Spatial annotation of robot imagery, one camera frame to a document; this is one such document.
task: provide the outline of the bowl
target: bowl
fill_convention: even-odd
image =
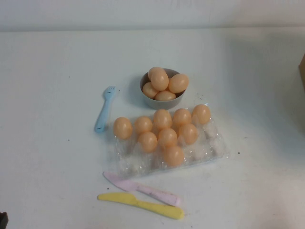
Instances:
[[[166,74],[168,75],[168,78],[172,78],[174,75],[179,74],[179,72],[177,72],[173,69],[164,68],[164,70],[165,70]],[[183,92],[176,93],[176,98],[173,100],[170,100],[170,101],[157,101],[157,100],[148,98],[146,95],[144,95],[144,93],[142,91],[143,86],[148,82],[150,82],[150,80],[148,79],[148,73],[146,73],[140,81],[140,90],[141,90],[142,97],[143,97],[145,103],[147,105],[149,105],[151,108],[156,109],[156,110],[158,110],[158,109],[167,110],[167,109],[173,108],[181,101],[182,96],[185,92],[185,90],[184,90]]]

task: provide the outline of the clear plastic egg carton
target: clear plastic egg carton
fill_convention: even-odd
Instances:
[[[153,114],[148,116],[153,122]],[[138,117],[131,118],[130,122],[134,125]],[[210,118],[210,121],[204,125],[199,124],[196,119],[192,120],[198,131],[199,136],[197,141],[192,145],[187,145],[182,136],[178,137],[177,145],[181,147],[184,153],[184,160],[180,166],[170,167],[164,162],[164,148],[158,146],[151,153],[143,152],[139,142],[138,135],[134,128],[132,136],[128,140],[120,140],[114,136],[112,132],[113,123],[109,134],[112,135],[112,153],[116,154],[117,173],[122,177],[133,177],[147,175],[157,171],[169,170],[174,168],[188,167],[196,164],[202,164],[211,160],[228,157],[229,152],[225,145],[222,135],[218,132],[215,121]],[[158,137],[158,130],[155,125],[152,127],[152,132]]]

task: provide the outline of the plastic fork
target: plastic fork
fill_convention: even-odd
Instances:
[[[105,130],[105,126],[106,126],[108,116],[109,116],[110,105],[111,105],[112,99],[114,98],[115,94],[116,94],[115,86],[109,86],[104,91],[105,103],[101,110],[99,118],[96,121],[95,128],[94,128],[95,132],[97,132],[97,133],[103,132]]]

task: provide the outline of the orange egg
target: orange egg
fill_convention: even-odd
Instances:
[[[187,145],[195,143],[198,139],[198,129],[193,124],[186,124],[179,128],[179,136],[182,136]]]
[[[124,117],[120,117],[114,121],[113,133],[121,140],[126,140],[132,135],[132,124]]]
[[[143,94],[146,95],[148,98],[154,99],[154,97],[158,94],[159,91],[153,88],[152,83],[148,82],[143,86]]]
[[[159,144],[163,147],[170,147],[177,144],[177,133],[171,129],[163,129],[159,132],[158,141]]]
[[[173,115],[173,122],[177,126],[189,124],[192,122],[191,113],[184,108],[178,109]]]
[[[153,128],[153,123],[149,117],[142,116],[135,121],[134,128],[137,134],[141,134],[147,131],[151,131]]]
[[[151,76],[152,86],[158,91],[164,91],[168,86],[168,76],[163,68],[153,71]]]
[[[189,85],[189,79],[184,74],[176,74],[170,80],[168,88],[172,93],[183,92]]]
[[[159,130],[170,128],[172,126],[171,114],[164,109],[157,110],[153,115],[153,122]]]
[[[197,105],[192,112],[192,118],[195,123],[200,123],[202,125],[208,123],[211,118],[210,109],[203,104]]]
[[[156,95],[155,100],[158,101],[170,101],[176,98],[176,95],[174,93],[171,93],[169,91],[161,91]]]
[[[146,153],[153,152],[158,145],[156,135],[152,132],[144,132],[138,138],[138,142],[141,144],[142,150]]]
[[[168,147],[163,153],[163,159],[170,167],[180,166],[184,162],[183,150],[179,146]]]
[[[153,67],[151,68],[149,71],[148,71],[148,79],[151,80],[152,78],[152,75],[155,73],[155,72],[163,72],[165,71],[163,68],[160,68],[160,67]]]

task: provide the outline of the cardboard box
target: cardboard box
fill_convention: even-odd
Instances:
[[[305,55],[303,56],[303,59],[299,65],[299,68],[300,68],[300,74],[301,74],[301,78],[302,78],[302,81],[303,81],[303,86],[304,86],[304,89],[305,89]]]

